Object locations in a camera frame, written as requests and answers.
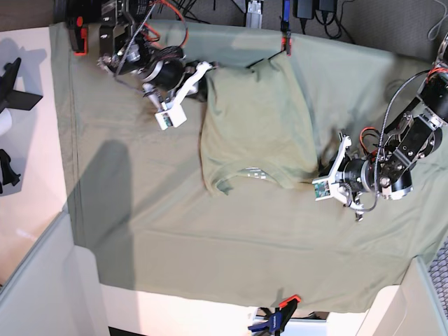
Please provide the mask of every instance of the red clamp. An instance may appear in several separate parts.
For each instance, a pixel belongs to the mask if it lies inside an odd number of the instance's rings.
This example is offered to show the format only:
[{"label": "red clamp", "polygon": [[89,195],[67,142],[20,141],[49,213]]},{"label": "red clamp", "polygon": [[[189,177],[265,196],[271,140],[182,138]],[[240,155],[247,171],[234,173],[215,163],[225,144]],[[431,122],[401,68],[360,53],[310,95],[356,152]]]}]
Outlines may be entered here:
[{"label": "red clamp", "polygon": [[302,301],[302,299],[300,298],[300,296],[296,294],[296,295],[293,295],[293,296],[287,298],[286,300],[280,302],[279,307],[280,307],[280,308],[284,308],[284,307],[286,307],[286,305],[287,305],[290,301],[292,301],[292,300],[297,300],[297,303],[301,303],[301,301]]}]

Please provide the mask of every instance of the white panel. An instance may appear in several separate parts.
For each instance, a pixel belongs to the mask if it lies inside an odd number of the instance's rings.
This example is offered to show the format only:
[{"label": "white panel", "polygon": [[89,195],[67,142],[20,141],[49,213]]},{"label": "white panel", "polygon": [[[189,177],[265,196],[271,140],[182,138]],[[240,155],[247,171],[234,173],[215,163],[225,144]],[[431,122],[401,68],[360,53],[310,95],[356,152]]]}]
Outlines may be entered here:
[{"label": "white panel", "polygon": [[374,336],[446,336],[448,322],[419,257],[412,260],[400,290]]},{"label": "white panel", "polygon": [[68,214],[45,231],[0,292],[0,334],[109,335],[95,259],[75,249]]},{"label": "white panel", "polygon": [[62,210],[67,199],[57,130],[48,28],[0,33],[0,76],[7,62],[22,58],[15,89],[43,95],[31,111],[11,109],[12,128],[0,148],[22,181],[0,195],[0,284]]}]

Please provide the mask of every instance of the black object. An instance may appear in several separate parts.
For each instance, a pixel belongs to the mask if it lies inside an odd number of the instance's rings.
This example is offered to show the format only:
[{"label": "black object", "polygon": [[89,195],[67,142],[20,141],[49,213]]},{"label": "black object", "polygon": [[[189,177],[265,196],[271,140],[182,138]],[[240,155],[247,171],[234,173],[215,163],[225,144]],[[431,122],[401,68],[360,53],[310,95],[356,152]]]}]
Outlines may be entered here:
[{"label": "black object", "polygon": [[112,327],[109,327],[109,334],[111,334],[111,336],[143,336],[140,334],[136,334],[135,332],[125,331]]},{"label": "black object", "polygon": [[298,295],[293,295],[279,304],[279,307],[272,313],[268,308],[262,308],[266,314],[267,322],[249,326],[252,333],[258,333],[257,336],[264,334],[280,336],[285,330],[286,324],[293,316],[297,305],[301,302]]},{"label": "black object", "polygon": [[432,75],[419,98],[439,118],[448,122],[448,82],[445,78],[438,73]]},{"label": "black object", "polygon": [[299,19],[314,19],[316,0],[294,0],[293,15]]},{"label": "black object", "polygon": [[337,0],[318,0],[318,8],[320,11],[336,13]]},{"label": "black object", "polygon": [[20,182],[20,174],[16,174],[11,168],[11,157],[3,149],[0,149],[0,167],[3,176],[3,185],[11,183],[15,186]]},{"label": "black object", "polygon": [[424,144],[433,135],[433,130],[420,118],[414,119],[414,124],[406,133],[399,146],[394,150],[392,156],[385,161],[380,176],[390,178],[392,183],[411,170],[417,155],[423,149]]},{"label": "black object", "polygon": [[18,57],[14,63],[5,65],[5,74],[0,77],[0,113],[6,109],[31,110],[42,96],[14,90],[14,83],[22,60]]}]

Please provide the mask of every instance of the white table surface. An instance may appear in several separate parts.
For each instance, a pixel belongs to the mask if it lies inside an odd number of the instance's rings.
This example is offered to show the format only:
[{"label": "white table surface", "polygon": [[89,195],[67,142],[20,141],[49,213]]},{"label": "white table surface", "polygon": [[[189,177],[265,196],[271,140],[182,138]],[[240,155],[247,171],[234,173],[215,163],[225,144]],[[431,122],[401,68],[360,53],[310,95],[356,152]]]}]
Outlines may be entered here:
[{"label": "white table surface", "polygon": [[22,64],[15,89],[43,98],[31,111],[10,109],[13,126],[0,136],[0,148],[11,156],[13,170],[22,175],[18,185],[5,185],[0,195],[0,284],[67,200],[48,28],[0,32],[0,76],[4,64],[17,57]]}]

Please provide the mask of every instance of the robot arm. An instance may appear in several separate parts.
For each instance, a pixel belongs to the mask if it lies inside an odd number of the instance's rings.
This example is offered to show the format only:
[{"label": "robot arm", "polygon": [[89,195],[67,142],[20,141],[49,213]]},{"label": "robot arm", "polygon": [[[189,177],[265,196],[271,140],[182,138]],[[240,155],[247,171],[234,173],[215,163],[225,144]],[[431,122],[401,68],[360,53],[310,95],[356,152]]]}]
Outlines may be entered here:
[{"label": "robot arm", "polygon": [[[99,66],[119,83],[148,97],[157,108],[156,120],[162,130],[178,127],[187,118],[181,102],[187,96],[204,100],[205,73],[212,68],[207,62],[186,63],[182,47],[162,48],[160,35],[147,24],[156,4],[168,6],[185,23],[182,15],[168,0],[94,0],[101,2],[99,29]],[[133,74],[142,89],[132,87],[121,79]]]},{"label": "robot arm", "polygon": [[[430,71],[423,71],[407,80],[394,94],[384,116],[381,131],[372,127],[378,136],[374,155],[351,158],[349,136],[340,134],[341,145],[329,174],[313,180],[316,200],[335,198],[356,212],[361,221],[363,213],[371,211],[382,196],[399,200],[412,191],[411,170],[417,161],[437,150],[442,130],[448,123],[448,35],[440,46],[439,55]],[[416,97],[407,108],[386,127],[391,105],[400,91],[415,78],[428,73]],[[365,209],[360,202],[362,193],[374,193],[375,203]]]}]

